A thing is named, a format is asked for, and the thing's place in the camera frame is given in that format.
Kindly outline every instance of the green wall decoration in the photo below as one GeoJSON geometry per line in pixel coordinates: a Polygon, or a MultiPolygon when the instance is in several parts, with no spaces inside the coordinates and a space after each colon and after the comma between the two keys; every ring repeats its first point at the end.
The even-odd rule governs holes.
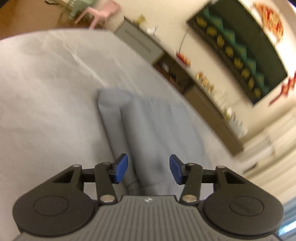
{"type": "Polygon", "coordinates": [[[253,104],[287,77],[269,38],[239,1],[210,2],[187,23],[228,64],[253,104]]]}

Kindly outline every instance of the blue object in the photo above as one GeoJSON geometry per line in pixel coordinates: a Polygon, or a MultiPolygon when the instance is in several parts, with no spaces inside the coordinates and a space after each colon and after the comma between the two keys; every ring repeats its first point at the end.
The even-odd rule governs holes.
{"type": "Polygon", "coordinates": [[[116,184],[121,183],[127,168],[128,168],[128,155],[125,154],[116,167],[116,173],[114,177],[116,184]]]}
{"type": "Polygon", "coordinates": [[[173,174],[173,177],[177,184],[183,184],[183,176],[181,173],[181,165],[178,163],[179,159],[176,155],[170,156],[170,171],[173,174]]]}

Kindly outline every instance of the yellow decoration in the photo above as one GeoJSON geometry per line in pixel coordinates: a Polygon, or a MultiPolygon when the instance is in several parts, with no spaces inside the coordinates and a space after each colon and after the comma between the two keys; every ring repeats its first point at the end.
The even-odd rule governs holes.
{"type": "Polygon", "coordinates": [[[203,77],[202,72],[199,72],[199,73],[196,74],[196,79],[197,79],[197,80],[199,80],[199,79],[202,78],[202,77],[203,77]]]}
{"type": "Polygon", "coordinates": [[[222,35],[221,34],[219,34],[218,35],[218,38],[217,38],[217,44],[218,44],[218,46],[220,47],[220,48],[222,48],[223,46],[224,46],[224,39],[222,38],[222,35]]]}
{"type": "Polygon", "coordinates": [[[207,87],[209,84],[210,84],[210,83],[209,83],[209,81],[207,80],[207,78],[203,78],[203,79],[202,79],[202,86],[207,87]]]}
{"type": "Polygon", "coordinates": [[[239,58],[234,58],[234,66],[235,66],[237,69],[242,69],[243,65],[244,65],[244,64],[240,61],[239,58]]]}
{"type": "Polygon", "coordinates": [[[227,56],[228,57],[233,57],[233,48],[232,47],[230,47],[230,46],[227,46],[226,48],[225,48],[225,53],[227,54],[227,56]]]}
{"type": "Polygon", "coordinates": [[[146,21],[146,18],[143,16],[143,14],[141,14],[137,19],[133,21],[133,23],[136,24],[137,26],[140,26],[145,21],[146,21]]]}
{"type": "Polygon", "coordinates": [[[249,76],[250,76],[250,71],[247,68],[244,68],[242,70],[242,77],[247,79],[247,78],[249,78],[249,76]]]}
{"type": "Polygon", "coordinates": [[[214,85],[209,85],[208,88],[208,92],[211,93],[214,90],[214,85]]]}
{"type": "Polygon", "coordinates": [[[254,87],[254,79],[253,79],[253,77],[249,79],[248,87],[249,87],[249,90],[251,90],[254,87]]]}
{"type": "Polygon", "coordinates": [[[196,17],[196,22],[199,26],[205,28],[207,26],[207,22],[204,20],[203,17],[196,17]]]}
{"type": "Polygon", "coordinates": [[[207,35],[214,37],[217,35],[217,30],[214,27],[208,27],[207,28],[207,35]]]}
{"type": "Polygon", "coordinates": [[[254,89],[254,95],[256,98],[260,99],[261,90],[259,88],[254,89]]]}

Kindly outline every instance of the gray cabinet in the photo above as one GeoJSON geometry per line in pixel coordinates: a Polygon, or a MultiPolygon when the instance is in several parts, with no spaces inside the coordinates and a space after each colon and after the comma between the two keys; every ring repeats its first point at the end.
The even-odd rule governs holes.
{"type": "Polygon", "coordinates": [[[164,53],[155,41],[129,21],[125,20],[115,34],[151,64],[155,63],[164,53]]]}

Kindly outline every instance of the logo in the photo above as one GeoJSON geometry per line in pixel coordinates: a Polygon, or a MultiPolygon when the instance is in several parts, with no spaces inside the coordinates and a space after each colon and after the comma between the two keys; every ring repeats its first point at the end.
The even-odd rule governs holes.
{"type": "Polygon", "coordinates": [[[147,203],[150,203],[150,202],[153,201],[153,199],[151,197],[148,197],[148,198],[144,199],[144,201],[147,202],[147,203]]]}

